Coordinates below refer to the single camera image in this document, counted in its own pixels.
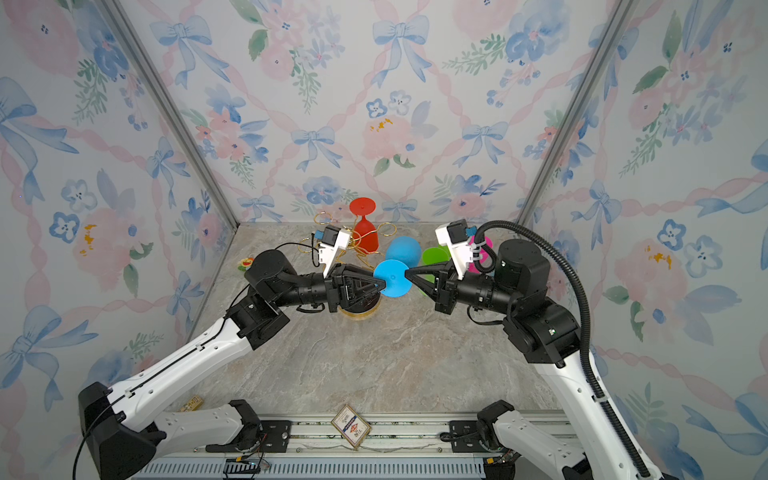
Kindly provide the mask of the lime green back wine glass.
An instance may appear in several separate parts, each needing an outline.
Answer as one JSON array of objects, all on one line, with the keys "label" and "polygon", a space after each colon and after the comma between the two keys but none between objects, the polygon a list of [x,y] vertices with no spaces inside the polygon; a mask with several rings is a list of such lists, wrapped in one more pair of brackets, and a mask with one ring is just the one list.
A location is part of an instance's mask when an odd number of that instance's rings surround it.
[{"label": "lime green back wine glass", "polygon": [[421,265],[430,266],[451,260],[450,251],[446,246],[429,247],[422,252]]}]

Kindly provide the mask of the magenta wine glass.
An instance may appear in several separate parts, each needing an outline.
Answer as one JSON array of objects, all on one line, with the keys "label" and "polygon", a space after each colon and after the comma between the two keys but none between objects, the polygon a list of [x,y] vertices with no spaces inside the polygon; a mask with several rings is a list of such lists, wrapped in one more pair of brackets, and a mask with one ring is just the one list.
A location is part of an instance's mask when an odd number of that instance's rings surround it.
[{"label": "magenta wine glass", "polygon": [[477,243],[475,236],[471,236],[469,241],[472,247],[473,258],[467,264],[468,271],[475,274],[491,273],[495,264],[486,248],[493,251],[493,241],[485,237],[482,242]]}]

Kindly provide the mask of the blue back wine glass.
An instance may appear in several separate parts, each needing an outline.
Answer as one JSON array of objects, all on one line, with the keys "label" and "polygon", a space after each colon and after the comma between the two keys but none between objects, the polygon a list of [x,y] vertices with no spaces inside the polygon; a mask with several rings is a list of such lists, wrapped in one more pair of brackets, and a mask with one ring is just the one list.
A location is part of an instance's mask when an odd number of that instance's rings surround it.
[{"label": "blue back wine glass", "polygon": [[397,237],[391,241],[386,252],[385,260],[374,269],[374,277],[385,282],[381,292],[388,298],[405,296],[412,287],[405,272],[415,268],[421,260],[422,248],[420,243],[408,236]]}]

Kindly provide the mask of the red wine glass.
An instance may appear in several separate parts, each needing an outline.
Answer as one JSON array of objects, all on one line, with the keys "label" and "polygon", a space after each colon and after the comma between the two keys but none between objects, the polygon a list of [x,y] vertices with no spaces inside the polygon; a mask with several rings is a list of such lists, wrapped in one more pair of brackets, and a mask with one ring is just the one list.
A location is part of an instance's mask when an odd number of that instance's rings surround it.
[{"label": "red wine glass", "polygon": [[376,209],[375,201],[367,197],[359,197],[350,202],[349,209],[356,217],[352,236],[354,248],[363,255],[376,252],[379,247],[377,228],[367,218]]}]

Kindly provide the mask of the gold wire glass rack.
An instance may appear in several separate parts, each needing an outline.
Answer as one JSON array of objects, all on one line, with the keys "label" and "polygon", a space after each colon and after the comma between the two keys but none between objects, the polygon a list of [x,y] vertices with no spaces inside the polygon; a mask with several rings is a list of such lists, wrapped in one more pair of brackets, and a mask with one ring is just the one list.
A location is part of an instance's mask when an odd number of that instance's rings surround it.
[{"label": "gold wire glass rack", "polygon": [[[328,225],[337,226],[341,229],[348,229],[352,231],[356,226],[358,220],[355,219],[352,224],[345,225],[343,220],[334,218],[334,211],[332,209],[321,208],[313,217],[313,222],[317,225],[317,230],[306,237],[309,240],[309,247],[300,247],[300,250],[305,253],[309,253],[312,264],[315,268],[323,269],[323,264],[319,261],[319,247],[320,247],[320,234],[324,228]],[[361,238],[357,238],[354,234],[351,234],[349,248],[347,250],[341,249],[337,252],[335,262],[337,263],[349,263],[363,270],[373,272],[375,260],[382,260],[383,254],[378,251],[366,254],[362,249],[357,248],[357,244],[361,241]],[[363,307],[354,307],[351,311],[342,311],[343,315],[346,315],[354,321],[363,321],[371,318],[380,305],[381,300],[373,300],[368,302]]]}]

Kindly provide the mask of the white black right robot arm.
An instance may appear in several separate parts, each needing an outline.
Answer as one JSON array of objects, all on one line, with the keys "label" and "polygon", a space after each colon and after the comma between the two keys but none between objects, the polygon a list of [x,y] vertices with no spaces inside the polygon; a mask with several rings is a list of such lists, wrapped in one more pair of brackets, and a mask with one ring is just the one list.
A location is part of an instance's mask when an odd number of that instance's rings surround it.
[{"label": "white black right robot arm", "polygon": [[571,447],[508,402],[496,401],[478,415],[487,449],[511,450],[551,479],[663,479],[603,388],[588,346],[587,318],[576,319],[548,296],[550,263],[562,259],[540,238],[512,239],[499,246],[491,275],[447,261],[411,268],[405,277],[439,312],[463,304],[503,314],[509,341],[553,390],[580,442]]}]

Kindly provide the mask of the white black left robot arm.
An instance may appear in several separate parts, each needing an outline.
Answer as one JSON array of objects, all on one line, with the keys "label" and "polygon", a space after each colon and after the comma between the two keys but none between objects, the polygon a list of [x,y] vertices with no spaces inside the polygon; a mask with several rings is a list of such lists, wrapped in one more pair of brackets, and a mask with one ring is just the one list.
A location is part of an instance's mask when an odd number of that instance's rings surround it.
[{"label": "white black left robot arm", "polygon": [[212,453],[261,449],[267,433],[245,400],[202,411],[168,413],[182,393],[266,344],[289,322],[286,306],[356,312],[386,287],[366,269],[337,263],[300,275],[278,249],[259,253],[245,273],[242,299],[202,334],[150,368],[112,386],[94,382],[78,395],[83,440],[99,478],[128,479],[156,458],[203,447]]}]

